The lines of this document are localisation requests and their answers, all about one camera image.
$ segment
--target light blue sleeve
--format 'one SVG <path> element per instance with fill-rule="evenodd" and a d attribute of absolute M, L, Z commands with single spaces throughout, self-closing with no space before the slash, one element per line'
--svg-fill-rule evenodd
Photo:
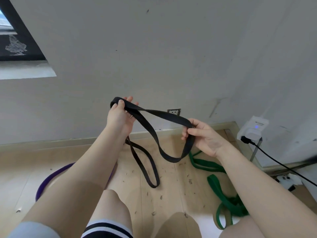
<path fill-rule="evenodd" d="M 37 222 L 20 223 L 7 238 L 60 238 L 52 228 Z"/>

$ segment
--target green resistance band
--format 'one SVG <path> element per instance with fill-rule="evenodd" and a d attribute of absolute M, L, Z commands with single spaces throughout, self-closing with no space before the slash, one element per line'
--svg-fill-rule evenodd
<path fill-rule="evenodd" d="M 221 165 L 219 165 L 215 162 L 212 162 L 212 161 L 194 158 L 194 156 L 200 154 L 201 152 L 202 151 L 199 151 L 195 154 L 192 154 L 192 152 L 189 152 L 189 159 L 191 160 L 191 163 L 195 168 L 210 171 L 210 172 L 222 172 L 222 173 L 226 174 L 226 171 L 224 170 L 224 168 Z M 210 185 L 210 187 L 212 188 L 212 190 L 215 192 L 215 194 L 219 197 L 219 199 L 222 202 L 219 205 L 217 212 L 216 212 L 217 224 L 222 230 L 224 229 L 224 227 L 220 223 L 219 215 L 220 215 L 221 209 L 223 209 L 224 207 L 230 211 L 231 223 L 229 225 L 233 224 L 233 222 L 232 222 L 233 215 L 243 217 L 243 216 L 247 216 L 249 214 L 247 209 L 245 208 L 244 204 L 242 203 L 239 195 L 236 195 L 236 197 L 227 197 L 224 195 L 224 193 L 222 192 L 221 186 L 220 186 L 220 182 L 215 175 L 208 176 L 207 181 L 208 181 L 208 184 Z"/>

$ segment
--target cable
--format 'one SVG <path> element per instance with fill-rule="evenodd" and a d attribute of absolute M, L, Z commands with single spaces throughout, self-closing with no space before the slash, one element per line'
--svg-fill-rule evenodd
<path fill-rule="evenodd" d="M 280 163 L 279 161 L 273 159 L 271 156 L 269 156 L 267 153 L 265 153 L 259 146 L 257 146 L 254 142 L 252 142 L 250 139 L 248 139 L 247 137 L 245 136 L 242 136 L 241 137 L 241 141 L 245 144 L 252 144 L 254 145 L 255 147 L 257 147 L 259 150 L 262 151 L 263 154 L 265 154 L 266 156 L 268 156 L 270 159 L 274 160 L 276 163 L 282 165 L 284 168 L 287 168 L 288 170 L 294 172 L 295 174 L 297 174 L 298 176 L 302 177 L 304 180 L 307 180 L 308 182 L 310 182 L 311 184 L 315 185 L 317 187 L 317 184 L 315 184 L 314 182 L 312 182 L 311 180 L 307 179 L 306 177 L 302 176 L 301 174 L 297 173 L 295 170 L 291 169 L 291 168 L 288 168 L 286 165 Z"/>

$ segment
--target black resistance band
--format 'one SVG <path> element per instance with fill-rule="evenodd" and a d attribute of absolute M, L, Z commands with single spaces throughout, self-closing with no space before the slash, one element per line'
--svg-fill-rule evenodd
<path fill-rule="evenodd" d="M 151 126 L 151 124 L 145 119 L 145 117 L 139 111 L 145 111 L 145 112 L 153 114 L 153 115 L 155 115 L 157 117 L 160 117 L 162 119 L 165 119 L 165 120 L 168 120 L 168 121 L 171 121 L 171 122 L 186 126 L 188 128 L 194 128 L 194 126 L 192 125 L 192 123 L 188 119 L 185 119 L 185 118 L 183 118 L 181 116 L 177 116 L 175 114 L 171 114 L 171 113 L 168 113 L 168 112 L 163 112 L 163 111 L 158 111 L 158 110 L 151 110 L 151 109 L 144 109 L 144 108 L 141 108 L 141 107 L 139 107 L 139 106 L 137 106 L 137 105 L 135 105 L 135 104 L 123 99 L 123 98 L 120 98 L 120 97 L 115 97 L 112 100 L 112 102 L 110 103 L 110 107 L 112 107 L 115 103 L 117 104 L 119 102 L 119 100 L 123 100 L 124 101 L 124 103 L 125 103 L 125 108 L 124 109 L 126 111 L 128 111 L 133 117 L 135 117 L 137 119 L 137 121 L 139 121 L 140 124 L 152 135 L 152 137 L 154 138 L 155 142 L 158 145 L 158 149 L 159 149 L 159 152 L 160 152 L 161 156 L 165 160 L 167 160 L 167 161 L 169 161 L 171 163 L 177 163 L 181 159 L 183 159 L 185 156 L 188 155 L 188 153 L 190 152 L 190 150 L 193 147 L 193 144 L 194 144 L 194 141 L 195 141 L 195 136 L 188 135 L 188 138 L 186 139 L 186 143 L 185 143 L 182 155 L 179 158 L 174 158 L 172 156 L 169 156 L 160 147 L 159 139 L 158 139 L 158 136 L 157 136 L 154 128 Z M 152 187 L 152 188 L 156 188 L 157 186 L 159 186 L 159 184 L 160 184 L 159 174 L 158 174 L 155 162 L 154 162 L 152 156 L 150 155 L 150 153 L 145 148 L 143 148 L 142 146 L 131 142 L 129 137 L 126 138 L 125 143 L 130 145 L 133 157 L 137 161 L 137 164 L 140 166 L 140 169 L 141 169 L 141 171 L 142 171 L 147 183 L 149 184 L 149 186 Z M 146 169 L 144 168 L 140 158 L 138 157 L 138 155 L 135 152 L 133 147 L 135 147 L 135 148 L 141 150 L 142 152 L 144 152 L 146 154 L 146 156 L 149 158 L 149 160 L 151 162 L 151 165 L 152 165 L 152 168 L 153 168 L 153 171 L 154 171 L 154 175 L 155 175 L 155 179 L 156 179 L 156 185 L 154 185 L 151 182 L 151 180 L 149 178 L 149 175 L 146 172 Z"/>

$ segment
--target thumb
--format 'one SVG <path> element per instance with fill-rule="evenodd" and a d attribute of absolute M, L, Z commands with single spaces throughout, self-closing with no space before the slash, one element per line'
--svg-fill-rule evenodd
<path fill-rule="evenodd" d="M 118 102 L 118 107 L 117 108 L 124 109 L 124 106 L 125 106 L 124 101 L 122 99 L 120 99 L 119 102 Z"/>
<path fill-rule="evenodd" d="M 201 136 L 201 137 L 204 137 L 204 138 L 208 138 L 208 133 L 209 133 L 210 130 L 206 130 L 206 129 L 199 129 L 199 128 L 189 128 L 187 130 L 187 132 L 190 134 L 190 135 L 194 135 L 194 136 Z"/>

